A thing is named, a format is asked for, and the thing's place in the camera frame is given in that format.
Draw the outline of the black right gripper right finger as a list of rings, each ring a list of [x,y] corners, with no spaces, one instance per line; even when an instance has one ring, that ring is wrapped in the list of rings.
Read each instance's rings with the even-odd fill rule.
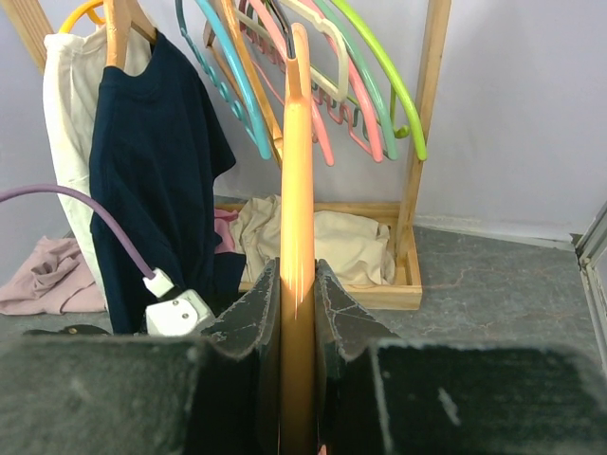
[[[316,264],[319,436],[332,454],[602,454],[606,381],[561,345],[407,340]]]

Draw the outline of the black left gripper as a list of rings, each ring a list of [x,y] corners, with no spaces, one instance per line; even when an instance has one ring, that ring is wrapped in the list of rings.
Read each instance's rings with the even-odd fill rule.
[[[110,336],[110,333],[101,327],[90,324],[74,324],[59,330],[31,329],[23,333],[24,336]]]

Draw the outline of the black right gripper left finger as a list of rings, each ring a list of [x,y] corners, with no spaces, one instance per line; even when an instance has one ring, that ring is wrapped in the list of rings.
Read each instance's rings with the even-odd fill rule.
[[[187,337],[27,335],[1,345],[5,454],[275,454],[278,264]]]

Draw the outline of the peach orange plastic hanger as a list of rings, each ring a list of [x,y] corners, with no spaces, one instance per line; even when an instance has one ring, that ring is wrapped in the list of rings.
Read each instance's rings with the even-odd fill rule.
[[[284,30],[288,22],[270,3]],[[313,159],[282,166],[280,247],[280,452],[316,454],[315,253]]]

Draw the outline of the turquoise plastic hanger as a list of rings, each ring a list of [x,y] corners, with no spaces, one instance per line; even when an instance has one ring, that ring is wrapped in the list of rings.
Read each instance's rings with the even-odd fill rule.
[[[272,151],[269,145],[267,130],[260,106],[252,92],[251,85],[236,53],[230,35],[225,30],[221,20],[217,16],[209,1],[197,0],[196,4],[205,15],[207,23],[214,29],[214,33],[216,34],[216,38],[218,39],[222,50],[226,52],[225,57],[227,58],[229,68],[231,69],[232,74],[241,90],[244,98],[243,102],[238,100],[237,96],[220,79],[215,71],[215,68],[198,49],[187,28],[183,10],[183,1],[175,0],[175,14],[181,35],[192,50],[199,64],[202,66],[203,71],[212,81],[213,86],[219,92],[221,98],[230,106],[234,116],[244,125],[248,136],[257,147],[261,158],[271,159]]]

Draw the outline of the wooden hanger with bar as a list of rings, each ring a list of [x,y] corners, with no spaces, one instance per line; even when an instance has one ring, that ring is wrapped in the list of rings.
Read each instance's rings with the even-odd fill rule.
[[[273,154],[273,158],[279,168],[282,168],[283,164],[283,134],[278,120],[276,119],[272,107],[267,99],[266,91],[262,87],[262,84],[258,78],[256,69],[254,68],[252,59],[249,56],[248,48],[245,45],[244,39],[241,36],[239,21],[236,18],[236,8],[233,1],[222,0],[222,1],[210,1],[210,4],[217,16],[221,20],[225,30],[230,34],[232,43],[235,46],[236,53],[240,59],[240,62],[244,68],[245,74],[251,85],[252,92],[255,99],[258,101],[260,110],[264,119],[264,123],[267,130],[267,137],[269,139],[269,145]],[[214,46],[216,34],[214,29],[209,24],[205,25],[203,31],[203,39],[205,47],[208,48],[219,64],[221,71],[227,78],[232,89],[235,90],[237,99],[241,102],[244,101],[241,90],[234,78],[228,63],[225,60],[226,52],[220,51]]]

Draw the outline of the navy blue t shirt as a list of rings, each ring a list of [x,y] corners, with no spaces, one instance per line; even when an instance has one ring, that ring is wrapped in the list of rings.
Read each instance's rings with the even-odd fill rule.
[[[217,314],[236,300],[246,265],[242,254],[215,250],[213,184],[234,164],[203,82],[166,37],[139,75],[104,69],[91,196],[149,266],[196,291]]]

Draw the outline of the white printed t shirt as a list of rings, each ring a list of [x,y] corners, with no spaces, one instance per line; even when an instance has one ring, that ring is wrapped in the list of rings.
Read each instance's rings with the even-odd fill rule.
[[[99,86],[106,66],[105,26],[82,37],[48,34],[43,107],[56,182],[90,196],[89,157]],[[124,72],[136,76],[151,59],[150,43],[130,30]],[[64,214],[106,306],[101,272],[90,233],[93,211],[80,201],[59,195]]]

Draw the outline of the pink plastic hanger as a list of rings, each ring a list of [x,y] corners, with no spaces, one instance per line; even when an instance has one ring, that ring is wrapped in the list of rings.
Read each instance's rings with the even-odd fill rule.
[[[280,31],[267,10],[257,0],[250,2],[263,22],[271,42],[285,62],[284,133],[286,161],[311,157],[313,140],[322,148],[325,164],[334,157],[322,117],[311,95],[311,65],[306,28],[300,23],[284,23]]]
[[[338,58],[337,82],[332,82],[314,66],[311,67],[312,82],[319,87],[319,95],[314,101],[318,105],[325,103],[329,117],[336,123],[342,124],[347,121],[350,137],[375,162],[381,162],[384,154],[374,105],[352,61],[351,49],[341,30],[326,17],[314,1],[281,1],[281,4],[300,14],[317,31],[324,34],[327,43]]]

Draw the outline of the cream plastic hanger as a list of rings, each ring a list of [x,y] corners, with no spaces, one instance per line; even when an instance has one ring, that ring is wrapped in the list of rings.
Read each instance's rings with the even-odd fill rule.
[[[312,66],[312,82],[315,82],[319,88],[323,89],[323,91],[331,96],[333,100],[338,102],[345,101],[349,94],[349,56],[344,39],[337,26],[321,14],[320,9],[316,6],[314,1],[287,0],[279,2],[310,22],[312,26],[325,37],[326,42],[337,57],[338,81],[331,81]],[[262,38],[269,40],[269,42],[278,49],[274,41],[274,35],[276,35],[276,33],[271,34],[268,27],[257,24],[240,9],[237,9],[236,16],[247,30],[250,29],[254,31],[260,40]]]

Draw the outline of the wooden hanger under navy shirt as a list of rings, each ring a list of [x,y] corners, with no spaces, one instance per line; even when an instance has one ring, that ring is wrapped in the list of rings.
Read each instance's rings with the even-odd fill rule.
[[[107,37],[107,66],[124,68],[131,29],[150,44],[156,43],[156,27],[144,13],[138,0],[105,0],[103,12]]]

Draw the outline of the mint green hanger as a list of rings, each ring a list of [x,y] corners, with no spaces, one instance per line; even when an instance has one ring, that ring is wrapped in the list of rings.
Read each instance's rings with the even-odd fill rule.
[[[371,69],[362,55],[355,40],[348,32],[346,26],[337,17],[336,13],[333,12],[323,0],[314,1],[314,5],[319,8],[326,19],[331,21],[339,30],[349,56],[352,58],[356,69],[362,78],[362,81],[367,89],[371,101],[376,108],[377,115],[379,117],[379,123],[381,126],[384,143],[387,149],[387,156],[391,160],[397,160],[399,158],[399,151],[396,146],[395,134],[392,126],[392,121],[388,112],[388,104],[384,101],[384,98],[380,95],[378,84],[375,77],[372,75]]]

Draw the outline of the lime green hanger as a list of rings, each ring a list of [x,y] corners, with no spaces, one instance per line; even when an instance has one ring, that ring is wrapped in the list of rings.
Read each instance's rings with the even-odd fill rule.
[[[379,62],[384,74],[388,78],[391,85],[391,96],[398,98],[403,107],[407,120],[409,121],[409,133],[412,136],[414,150],[419,161],[425,161],[428,157],[426,138],[423,133],[423,128],[415,107],[414,101],[410,93],[400,77],[394,63],[388,56],[387,52],[369,28],[364,20],[355,12],[347,1],[333,1],[336,8],[349,20],[353,27],[357,30],[362,39],[370,47]]]

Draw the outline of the mauve pink crumpled garment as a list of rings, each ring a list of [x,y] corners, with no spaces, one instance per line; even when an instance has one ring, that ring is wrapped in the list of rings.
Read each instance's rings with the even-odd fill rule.
[[[42,238],[1,287],[3,315],[63,315],[104,310],[101,291],[74,238]]]

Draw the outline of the wooden clothes rack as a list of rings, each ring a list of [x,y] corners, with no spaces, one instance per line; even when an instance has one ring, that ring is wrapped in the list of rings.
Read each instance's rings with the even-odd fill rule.
[[[398,73],[392,61],[379,49],[376,39],[359,15],[346,1],[331,1],[367,41],[387,73]],[[1,1],[10,21],[18,31],[32,60],[42,71],[46,63],[44,37],[52,33],[45,12],[39,1]],[[432,122],[432,112],[439,79],[441,61],[446,41],[451,1],[429,1],[424,31],[422,55],[419,64],[415,105],[419,121],[407,114],[411,127],[411,149],[420,152],[426,146]],[[420,188],[423,162],[414,152],[409,152],[407,182],[396,219],[396,203],[317,203],[315,210],[333,210],[367,216],[390,227],[389,246],[394,247],[395,280],[393,284],[349,285],[344,289],[368,309],[418,310],[423,286],[413,231],[414,214]]]

